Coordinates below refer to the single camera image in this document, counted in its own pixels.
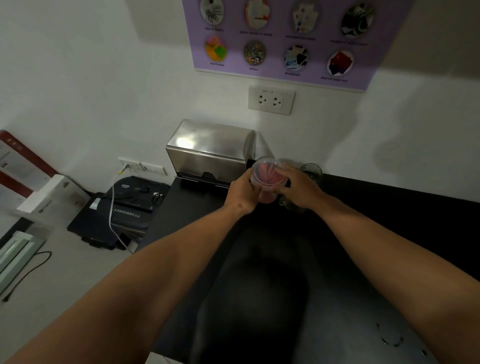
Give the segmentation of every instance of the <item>photographs picture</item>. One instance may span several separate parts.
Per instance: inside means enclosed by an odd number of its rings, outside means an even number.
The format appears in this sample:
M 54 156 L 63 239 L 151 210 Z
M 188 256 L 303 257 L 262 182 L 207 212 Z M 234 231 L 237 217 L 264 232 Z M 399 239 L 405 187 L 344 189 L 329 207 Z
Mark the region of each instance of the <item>photographs picture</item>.
M 303 46 L 290 47 L 285 54 L 285 66 L 291 71 L 300 71 L 307 65 L 308 50 Z
M 255 40 L 249 42 L 243 50 L 243 56 L 245 57 L 245 60 L 248 62 L 248 64 L 251 66 L 261 64 L 266 57 L 265 46 L 261 42 Z
M 341 50 L 330 57 L 327 69 L 332 76 L 343 76 L 351 70 L 353 61 L 353 55 L 350 52 Z
M 373 23 L 375 9 L 367 2 L 359 2 L 344 15 L 340 29 L 344 36 L 357 38 L 365 34 Z
M 219 25 L 223 20 L 224 8 L 222 0 L 200 0 L 200 12 L 210 25 Z
M 247 0 L 245 4 L 245 20 L 250 28 L 261 29 L 270 18 L 268 0 Z
M 297 4 L 293 11 L 293 23 L 297 33 L 309 33 L 315 27 L 319 11 L 313 2 L 305 0 Z
M 212 61 L 220 62 L 227 56 L 227 47 L 217 36 L 209 37 L 205 42 L 205 51 Z

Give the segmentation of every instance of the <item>white power cord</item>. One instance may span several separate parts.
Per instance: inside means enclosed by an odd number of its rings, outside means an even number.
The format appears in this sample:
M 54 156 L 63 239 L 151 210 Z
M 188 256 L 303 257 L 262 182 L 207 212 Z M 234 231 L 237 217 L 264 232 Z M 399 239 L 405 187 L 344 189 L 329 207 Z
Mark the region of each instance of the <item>white power cord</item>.
M 127 168 L 130 168 L 130 164 L 126 164 L 125 167 L 121 170 L 119 174 L 115 176 L 113 179 L 113 184 L 112 184 L 112 203 L 110 204 L 110 214 L 108 216 L 108 226 L 110 227 L 110 230 L 117 236 L 117 238 L 120 240 L 120 243 L 127 249 L 130 254 L 133 254 L 133 252 L 127 247 L 127 244 L 123 242 L 122 239 L 120 239 L 120 236 L 112 229 L 112 211 L 113 211 L 113 201 L 115 200 L 115 182 L 117 181 L 118 176 L 120 176 Z

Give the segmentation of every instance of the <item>black wire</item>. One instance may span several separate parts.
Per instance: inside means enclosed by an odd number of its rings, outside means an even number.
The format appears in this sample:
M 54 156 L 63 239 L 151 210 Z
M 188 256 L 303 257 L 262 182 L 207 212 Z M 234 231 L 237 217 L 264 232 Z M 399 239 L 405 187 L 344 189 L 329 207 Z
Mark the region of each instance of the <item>black wire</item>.
M 24 280 L 24 278 L 25 278 L 26 276 L 28 276 L 31 272 L 33 272 L 35 269 L 37 269 L 38 267 L 41 267 L 42 265 L 44 265 L 44 264 L 50 259 L 50 257 L 52 256 L 52 252 L 51 252 L 51 251 L 45 251 L 45 252 L 35 253 L 35 254 L 32 255 L 32 257 L 34 257 L 35 255 L 44 254 L 44 253 L 48 253 L 47 259 L 45 259 L 42 263 L 40 263 L 40 264 L 39 264 L 38 266 L 36 266 L 35 268 L 32 268 L 31 270 L 29 270 L 29 271 L 27 272 L 27 274 L 25 274 L 25 275 L 22 277 L 22 279 L 19 280 L 19 281 L 17 282 L 17 284 L 15 284 L 15 285 L 13 286 L 12 290 L 10 291 L 10 293 L 7 294 L 7 295 L 3 298 L 2 302 L 7 302 L 7 301 L 10 299 L 10 296 L 12 295 L 13 291 L 15 290 L 15 288 L 17 288 L 17 286 L 20 284 L 20 282 L 21 282 L 22 280 Z

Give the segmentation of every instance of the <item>purple poster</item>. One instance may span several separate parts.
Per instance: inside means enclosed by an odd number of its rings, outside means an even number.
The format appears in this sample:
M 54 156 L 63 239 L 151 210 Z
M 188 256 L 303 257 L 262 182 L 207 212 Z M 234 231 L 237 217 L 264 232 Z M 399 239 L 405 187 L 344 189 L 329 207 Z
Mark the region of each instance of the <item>purple poster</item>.
M 365 91 L 414 0 L 183 0 L 198 71 Z

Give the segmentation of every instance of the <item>person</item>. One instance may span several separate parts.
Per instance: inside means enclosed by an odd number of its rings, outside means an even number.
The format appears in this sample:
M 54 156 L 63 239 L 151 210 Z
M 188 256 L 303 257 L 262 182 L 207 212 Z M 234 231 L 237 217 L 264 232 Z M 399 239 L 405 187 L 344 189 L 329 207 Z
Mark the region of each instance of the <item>person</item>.
M 325 221 L 440 363 L 480 363 L 480 282 L 325 194 L 292 166 L 279 173 L 291 187 L 276 192 Z M 231 184 L 223 207 L 126 259 L 7 363 L 144 363 L 226 234 L 255 209 L 260 191 L 250 174 Z

